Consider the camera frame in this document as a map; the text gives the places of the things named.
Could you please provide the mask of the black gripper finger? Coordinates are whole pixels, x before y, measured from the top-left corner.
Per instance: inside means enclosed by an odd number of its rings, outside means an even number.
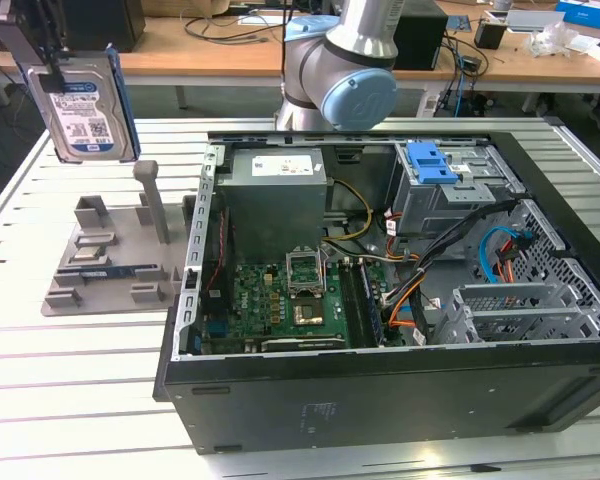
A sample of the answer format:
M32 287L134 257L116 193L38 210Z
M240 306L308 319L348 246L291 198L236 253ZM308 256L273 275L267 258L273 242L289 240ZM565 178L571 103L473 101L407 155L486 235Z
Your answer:
M60 61L64 52L56 47L39 46L41 64L37 66L42 89L45 93L63 93L64 77L60 69Z

